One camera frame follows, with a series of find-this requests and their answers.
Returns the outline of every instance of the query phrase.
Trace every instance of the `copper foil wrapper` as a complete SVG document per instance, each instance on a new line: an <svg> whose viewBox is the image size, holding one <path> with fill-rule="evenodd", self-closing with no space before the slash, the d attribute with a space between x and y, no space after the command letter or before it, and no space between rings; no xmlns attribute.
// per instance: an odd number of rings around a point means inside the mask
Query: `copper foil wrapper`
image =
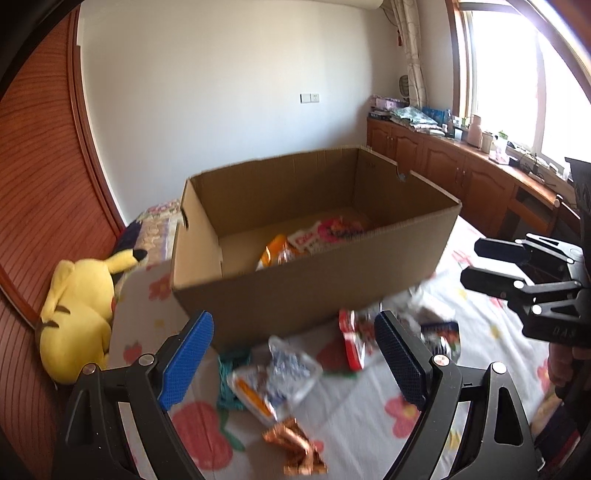
<svg viewBox="0 0 591 480"><path fill-rule="evenodd" d="M283 467L286 475L312 475L327 473L328 468L318 450L306 436L295 418L290 417L262 434L267 443L274 443L287 450Z"/></svg>

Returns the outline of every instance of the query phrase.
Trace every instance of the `silver screw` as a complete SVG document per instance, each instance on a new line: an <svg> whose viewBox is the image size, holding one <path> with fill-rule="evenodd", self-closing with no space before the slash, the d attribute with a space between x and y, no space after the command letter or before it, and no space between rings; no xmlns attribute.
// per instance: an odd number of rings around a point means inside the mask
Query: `silver screw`
<svg viewBox="0 0 591 480"><path fill-rule="evenodd" d="M146 353L139 357L138 363L142 367L147 367L148 365L152 365L154 363L154 356L151 353Z"/></svg>
<svg viewBox="0 0 591 480"><path fill-rule="evenodd" d="M433 357L433 362L435 362L440 367L446 367L449 365L449 358L445 355L435 355Z"/></svg>
<svg viewBox="0 0 591 480"><path fill-rule="evenodd" d="M95 364L86 364L84 367L82 367L82 373L85 375L92 375L94 372L96 372Z"/></svg>
<svg viewBox="0 0 591 480"><path fill-rule="evenodd" d="M495 362L492 364L492 369L497 372L499 375L502 375L507 372L507 367L502 362Z"/></svg>

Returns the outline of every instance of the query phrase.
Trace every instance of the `black ear tip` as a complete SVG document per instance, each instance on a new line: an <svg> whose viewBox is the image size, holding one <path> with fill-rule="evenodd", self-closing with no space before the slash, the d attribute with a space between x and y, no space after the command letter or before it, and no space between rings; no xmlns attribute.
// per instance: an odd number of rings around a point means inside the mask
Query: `black ear tip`
<svg viewBox="0 0 591 480"><path fill-rule="evenodd" d="M148 252L142 248L134 249L134 258L141 262L144 258L148 256Z"/></svg>

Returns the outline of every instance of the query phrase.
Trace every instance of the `white wall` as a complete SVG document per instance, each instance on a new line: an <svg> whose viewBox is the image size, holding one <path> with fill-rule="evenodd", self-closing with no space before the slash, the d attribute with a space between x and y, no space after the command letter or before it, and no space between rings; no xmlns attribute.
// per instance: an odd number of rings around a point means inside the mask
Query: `white wall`
<svg viewBox="0 0 591 480"><path fill-rule="evenodd" d="M368 97L399 96L381 10L304 0L86 0L87 108L124 218L249 158L364 144ZM300 93L320 103L301 105Z"/></svg>
<svg viewBox="0 0 591 480"><path fill-rule="evenodd" d="M417 0L421 24L421 66L429 106L452 108L453 59L445 0Z"/></svg>

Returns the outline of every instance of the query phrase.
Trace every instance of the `white bed sheet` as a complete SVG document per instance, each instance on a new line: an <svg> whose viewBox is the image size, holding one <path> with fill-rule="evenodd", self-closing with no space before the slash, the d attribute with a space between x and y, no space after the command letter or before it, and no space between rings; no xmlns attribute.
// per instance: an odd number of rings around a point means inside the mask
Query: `white bed sheet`
<svg viewBox="0 0 591 480"><path fill-rule="evenodd" d="M546 343L521 334L521 323L504 301L466 291L460 273L467 265L522 275L514 265L481 259L473 250L481 235L458 218L431 279L423 288L452 306L460 326L460 365L507 365L528 419L532 419L550 382ZM187 316L170 292L170 262L138 270L127 279L115 310L111 368L129 365L155 352L177 333ZM317 356L326 371L343 365L342 336L336 321L290 339ZM217 356L209 349L183 402L169 412L181 439L206 479L277 480L284 477L282 450L264 443L264 428L248 412L216 411ZM155 478L128 405L121 405L131 450L141 476ZM457 451L467 415L461 404L433 479L444 478ZM388 472L418 417L404 402L385 361L355 375L327 373L298 407L295 416L317 442L329 479L380 480Z"/></svg>

